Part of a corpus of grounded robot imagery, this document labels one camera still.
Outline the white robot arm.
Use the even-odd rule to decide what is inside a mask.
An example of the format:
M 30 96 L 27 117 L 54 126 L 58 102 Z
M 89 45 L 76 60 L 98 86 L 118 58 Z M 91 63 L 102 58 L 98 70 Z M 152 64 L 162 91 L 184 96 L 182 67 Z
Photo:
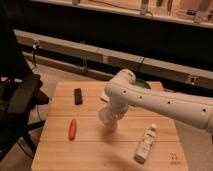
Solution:
M 116 127 L 131 105 L 213 134 L 213 98 L 141 88 L 135 81 L 131 70 L 122 69 L 106 84 L 109 101 L 100 117 L 108 127 Z

